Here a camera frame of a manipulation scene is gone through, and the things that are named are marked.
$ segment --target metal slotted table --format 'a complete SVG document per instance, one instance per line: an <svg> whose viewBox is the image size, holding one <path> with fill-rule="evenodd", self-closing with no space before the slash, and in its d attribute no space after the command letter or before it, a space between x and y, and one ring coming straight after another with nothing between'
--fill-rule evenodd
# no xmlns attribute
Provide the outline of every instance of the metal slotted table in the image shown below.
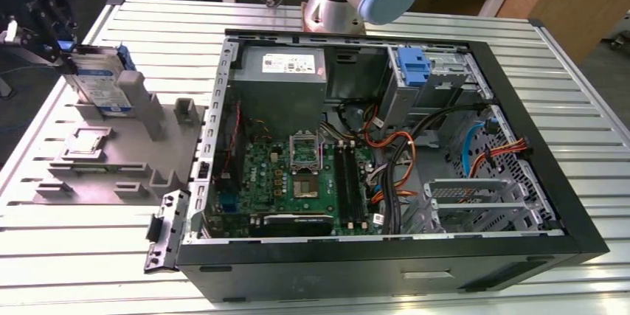
<svg viewBox="0 0 630 315"><path fill-rule="evenodd" d="M300 9L124 0L108 4L85 43L128 46L161 103L208 104L226 28L300 30ZM407 14L370 35L464 38L490 44L606 238L610 253L496 293L308 302L211 304L181 273L143 274L156 207L35 205L37 181L80 121L60 80L0 172L0 312L4 314L629 314L630 134L545 28L523 20Z"/></svg>

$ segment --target red wire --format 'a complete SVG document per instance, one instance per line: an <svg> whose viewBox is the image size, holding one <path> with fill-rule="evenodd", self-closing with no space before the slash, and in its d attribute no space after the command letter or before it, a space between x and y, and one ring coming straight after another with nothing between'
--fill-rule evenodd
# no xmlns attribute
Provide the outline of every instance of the red wire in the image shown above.
<svg viewBox="0 0 630 315"><path fill-rule="evenodd" d="M507 153L515 153L518 151L522 151L522 150L526 150L527 149L527 146L524 146L523 144L520 145L516 145L515 147L511 147L508 149L504 149L504 150L496 150L494 151L490 156L491 157L495 157L495 156L499 156L502 154L507 154ZM479 168L479 166L482 165L483 161L486 160L486 155L484 154L479 154L478 158L474 160L474 164L472 164L472 168L471 168L471 173L468 175L468 178L471 178L474 176L474 174L476 173L476 170Z"/></svg>

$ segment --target metal bracket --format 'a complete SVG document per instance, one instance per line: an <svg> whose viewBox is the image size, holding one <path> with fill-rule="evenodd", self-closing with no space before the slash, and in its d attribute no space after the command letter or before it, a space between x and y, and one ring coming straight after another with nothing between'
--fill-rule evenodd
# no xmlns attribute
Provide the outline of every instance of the metal bracket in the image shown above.
<svg viewBox="0 0 630 315"><path fill-rule="evenodd" d="M188 203L189 192L185 190L176 190L163 197L159 212L152 215L148 225L147 239L151 241L151 246L144 262L145 274L179 271L175 261L184 232Z"/></svg>

